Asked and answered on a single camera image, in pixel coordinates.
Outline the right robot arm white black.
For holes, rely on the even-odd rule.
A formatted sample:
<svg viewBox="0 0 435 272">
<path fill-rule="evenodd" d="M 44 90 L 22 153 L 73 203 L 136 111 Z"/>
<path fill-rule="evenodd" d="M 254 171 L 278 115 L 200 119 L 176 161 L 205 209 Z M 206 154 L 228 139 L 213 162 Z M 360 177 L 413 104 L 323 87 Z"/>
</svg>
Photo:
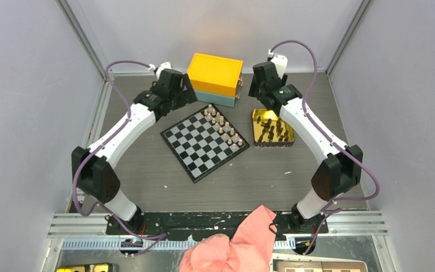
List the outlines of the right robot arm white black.
<svg viewBox="0 0 435 272">
<path fill-rule="evenodd" d="M 349 146 L 334 136 L 315 114 L 303 105 L 303 94 L 287 75 L 279 75 L 271 61 L 253 66 L 249 96 L 257 98 L 268 110 L 291 126 L 309 147 L 318 163 L 311 178 L 311 190 L 292 208 L 293 228 L 307 232 L 330 201 L 359 184 L 363 151 L 358 145 Z"/>
</svg>

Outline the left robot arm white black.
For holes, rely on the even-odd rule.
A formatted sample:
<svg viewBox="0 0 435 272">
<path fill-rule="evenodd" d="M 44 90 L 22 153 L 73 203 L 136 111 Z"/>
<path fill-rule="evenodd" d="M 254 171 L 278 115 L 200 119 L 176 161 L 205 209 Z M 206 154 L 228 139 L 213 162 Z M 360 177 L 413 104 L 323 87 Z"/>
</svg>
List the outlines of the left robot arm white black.
<svg viewBox="0 0 435 272">
<path fill-rule="evenodd" d="M 73 196 L 80 189 L 120 218 L 120 226 L 127 233 L 139 232 L 143 225 L 140 208 L 125 196 L 114 169 L 144 131 L 169 112 L 196 100 L 186 73 L 169 68 L 159 71 L 150 89 L 134 99 L 129 111 L 103 137 L 87 148 L 73 150 Z"/>
</svg>

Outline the black white chess board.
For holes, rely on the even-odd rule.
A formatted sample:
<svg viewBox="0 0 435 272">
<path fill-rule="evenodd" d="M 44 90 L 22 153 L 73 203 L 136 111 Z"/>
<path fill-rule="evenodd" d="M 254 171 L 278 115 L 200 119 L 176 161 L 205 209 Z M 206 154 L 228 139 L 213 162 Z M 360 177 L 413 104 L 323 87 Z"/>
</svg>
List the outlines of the black white chess board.
<svg viewBox="0 0 435 272">
<path fill-rule="evenodd" d="M 214 104 L 187 116 L 160 135 L 193 183 L 250 147 Z"/>
</svg>

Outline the gold tin tray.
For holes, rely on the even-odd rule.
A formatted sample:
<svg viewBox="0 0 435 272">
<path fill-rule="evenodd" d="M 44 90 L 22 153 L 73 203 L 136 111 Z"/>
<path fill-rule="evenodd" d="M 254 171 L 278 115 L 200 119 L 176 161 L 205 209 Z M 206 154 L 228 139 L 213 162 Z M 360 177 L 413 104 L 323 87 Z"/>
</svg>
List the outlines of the gold tin tray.
<svg viewBox="0 0 435 272">
<path fill-rule="evenodd" d="M 253 145 L 257 148 L 292 147 L 296 137 L 292 127 L 274 111 L 254 109 L 251 114 Z"/>
</svg>

